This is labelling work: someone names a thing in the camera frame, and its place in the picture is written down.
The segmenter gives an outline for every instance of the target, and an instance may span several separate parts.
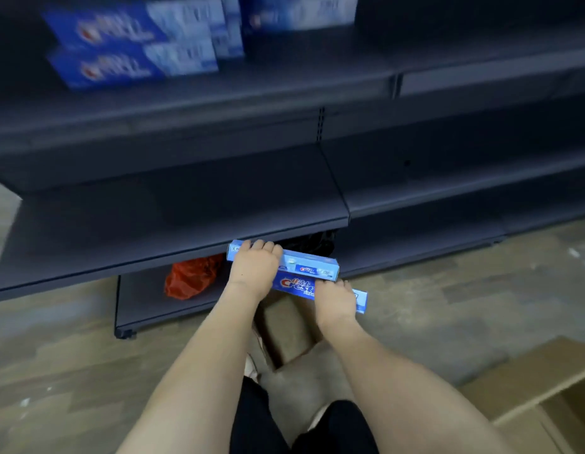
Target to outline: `dirty floor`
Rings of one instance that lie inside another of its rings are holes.
[[[0,187],[0,247],[17,198]],[[556,335],[585,341],[585,220],[486,249],[361,276],[364,328],[456,385]],[[0,454],[113,453],[204,315],[112,334],[116,280],[0,304]],[[349,398],[319,343],[273,373],[250,345],[289,441]]]

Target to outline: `red plastic bag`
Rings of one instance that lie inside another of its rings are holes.
[[[217,278],[224,255],[190,259],[175,263],[164,283],[164,292],[171,298],[188,300],[206,289]]]

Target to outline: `concrete floor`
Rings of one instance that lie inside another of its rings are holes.
[[[17,199],[0,187],[0,247]],[[455,385],[556,335],[585,341],[585,220],[356,278],[371,334]],[[204,315],[112,335],[116,281],[0,304],[0,454],[113,453]],[[350,389],[325,343],[280,371],[249,346],[292,441]]]

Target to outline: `foot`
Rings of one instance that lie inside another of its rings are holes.
[[[322,420],[322,416],[324,416],[324,413],[326,412],[326,410],[328,409],[328,407],[330,406],[330,403],[327,405],[323,405],[318,412],[315,413],[315,416],[313,416],[313,419],[311,419],[311,423],[309,425],[309,427],[307,428],[307,432],[310,430],[313,430],[315,427],[317,427],[317,425],[319,424],[320,420]]]
[[[251,354],[246,354],[246,364],[244,364],[244,376],[251,378],[258,383],[257,367],[255,366]]]

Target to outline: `leg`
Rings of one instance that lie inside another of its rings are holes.
[[[244,377],[229,443],[230,454],[284,454],[290,449],[269,411],[267,392]]]
[[[299,435],[292,451],[297,454],[378,454],[364,416],[356,404],[348,400],[332,403],[314,429]]]

